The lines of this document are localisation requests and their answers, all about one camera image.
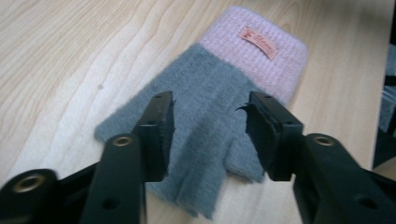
knitted glove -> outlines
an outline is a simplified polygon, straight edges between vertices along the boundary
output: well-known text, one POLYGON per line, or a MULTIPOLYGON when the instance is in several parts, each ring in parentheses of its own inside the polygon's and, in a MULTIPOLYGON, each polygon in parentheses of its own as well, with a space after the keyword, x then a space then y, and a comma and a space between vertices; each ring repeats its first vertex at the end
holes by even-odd
POLYGON ((304 60, 301 42, 258 15, 231 7, 198 43, 101 123, 95 138, 105 142, 129 133, 153 95, 172 91, 177 103, 169 174, 163 182, 147 187, 193 215, 212 218, 227 171, 248 181, 262 181, 263 169, 245 134, 246 116, 235 109, 248 101, 250 91, 266 91, 286 103, 304 60), (276 54, 267 50, 268 56, 249 36, 239 37, 245 26, 272 38, 276 54))

wood grain surface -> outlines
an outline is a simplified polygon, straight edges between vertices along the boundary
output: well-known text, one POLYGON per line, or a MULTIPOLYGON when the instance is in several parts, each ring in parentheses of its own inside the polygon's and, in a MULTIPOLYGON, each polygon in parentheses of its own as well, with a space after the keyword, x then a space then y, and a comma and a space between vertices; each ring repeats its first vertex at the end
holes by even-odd
MULTIPOLYGON (((0 183, 99 160, 94 127, 191 45, 228 6, 299 37, 309 59, 291 112, 371 168, 391 0, 0 1, 0 183)), ((300 223, 291 183, 225 181, 213 220, 148 194, 149 223, 300 223)))

screw hole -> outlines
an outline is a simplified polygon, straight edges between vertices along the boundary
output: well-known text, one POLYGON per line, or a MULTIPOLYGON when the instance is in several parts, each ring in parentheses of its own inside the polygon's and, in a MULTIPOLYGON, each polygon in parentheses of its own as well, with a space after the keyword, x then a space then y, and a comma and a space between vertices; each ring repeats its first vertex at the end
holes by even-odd
POLYGON ((330 146, 334 145, 334 142, 327 137, 316 137, 314 140, 318 144, 323 145, 325 147, 330 147, 330 146))
POLYGON ((113 141, 113 145, 116 147, 124 147, 124 146, 128 146, 129 144, 131 144, 132 141, 133 140, 130 137, 119 137, 113 141))
POLYGON ((18 181, 12 189, 16 193, 24 193, 40 187, 45 179, 46 177, 44 177, 43 175, 29 175, 26 176, 24 179, 18 181))
POLYGON ((106 210, 114 210, 120 205, 120 202, 116 199, 105 199, 102 203, 102 207, 106 210))
POLYGON ((366 208, 370 208, 370 209, 378 208, 378 204, 367 195, 358 194, 355 196, 355 201, 358 202, 361 206, 364 206, 366 208))

wooden table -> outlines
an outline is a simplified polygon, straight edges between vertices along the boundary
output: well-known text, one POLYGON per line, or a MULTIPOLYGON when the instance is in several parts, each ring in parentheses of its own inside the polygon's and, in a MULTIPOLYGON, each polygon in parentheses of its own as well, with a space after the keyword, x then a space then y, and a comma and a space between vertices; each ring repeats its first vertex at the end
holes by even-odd
MULTIPOLYGON (((191 45, 230 5, 308 46, 291 112, 371 168, 393 1, 14 1, 0 4, 0 183, 59 177, 99 160, 93 128, 191 45)), ((214 220, 148 195, 149 223, 300 223, 291 183, 228 178, 214 220)))

leather label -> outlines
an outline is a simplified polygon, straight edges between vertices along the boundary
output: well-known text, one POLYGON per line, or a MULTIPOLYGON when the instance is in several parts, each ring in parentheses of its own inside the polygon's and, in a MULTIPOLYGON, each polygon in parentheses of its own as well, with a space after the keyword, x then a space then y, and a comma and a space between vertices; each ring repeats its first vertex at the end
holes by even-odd
POLYGON ((270 60, 275 58, 277 54, 276 46, 264 35, 249 27, 244 27, 239 36, 261 49, 270 60))

